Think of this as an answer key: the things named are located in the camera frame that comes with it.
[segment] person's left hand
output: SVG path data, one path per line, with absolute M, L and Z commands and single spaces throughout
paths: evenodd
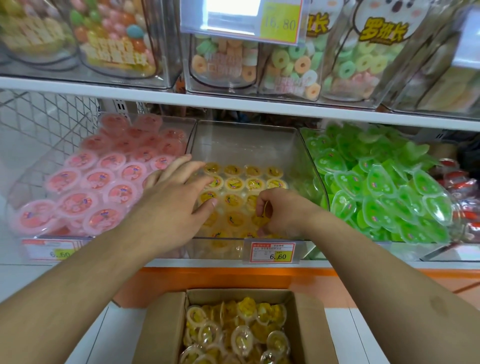
M 142 198 L 113 229 L 122 238 L 128 236 L 146 254 L 145 259 L 187 243 L 215 209 L 217 200 L 212 198 L 194 210 L 198 195 L 213 178 L 200 176 L 190 182 L 192 174 L 205 165 L 190 162 L 191 158 L 182 156 L 148 176 Z

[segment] hand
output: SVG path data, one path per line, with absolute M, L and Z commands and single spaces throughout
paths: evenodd
M 142 198 L 115 228 L 119 236 L 133 240 L 148 260 L 187 243 L 215 209 L 217 200 L 212 198 L 194 210 L 198 195 L 213 178 L 190 181 L 205 165 L 190 162 L 191 158 L 182 156 L 148 176 Z
M 258 230 L 258 236 L 278 234 L 290 239 L 308 239 L 312 225 L 328 212 L 294 191 L 277 187 L 258 195 L 256 214 L 263 213 L 270 221 Z

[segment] store shelf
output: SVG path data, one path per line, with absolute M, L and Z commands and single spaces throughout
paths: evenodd
M 229 109 L 252 112 L 265 112 L 281 115 L 296 115 L 317 118 L 335 118 L 352 121 L 366 121 L 392 125 L 408 125 L 426 128 L 464 130 L 480 132 L 480 122 L 464 119 L 429 117 L 411 114 L 383 113 L 364 109 L 341 109 L 308 104 L 295 104 L 221 96 L 183 95 L 158 92 L 154 89 L 139 89 L 116 85 L 82 84 L 36 80 L 31 78 L 0 77 L 0 89 L 49 92 L 87 97 L 120 99 L 127 101 L 153 102 L 169 105 L 184 105 L 213 109 Z

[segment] orange candy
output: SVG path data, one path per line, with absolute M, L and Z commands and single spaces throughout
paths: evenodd
M 143 52 L 145 52 L 145 49 L 147 49 L 144 41 L 142 41 L 140 39 L 132 40 L 132 44 L 133 44 L 133 49 L 136 50 L 139 53 L 143 53 Z
M 136 23 L 135 16 L 133 16 L 132 14 L 128 14 L 127 12 L 123 12 L 121 14 L 120 21 L 126 27 Z
M 75 28 L 73 32 L 75 33 L 75 38 L 77 38 L 80 43 L 86 43 L 88 42 L 87 31 L 88 29 L 84 26 L 79 26 Z

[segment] open cardboard box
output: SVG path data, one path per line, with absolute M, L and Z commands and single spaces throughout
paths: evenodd
M 183 348 L 185 312 L 192 305 L 241 301 L 284 303 L 285 333 L 294 364 L 338 364 L 324 305 L 316 298 L 288 290 L 198 289 L 166 293 L 148 306 L 132 364 L 177 364 Z

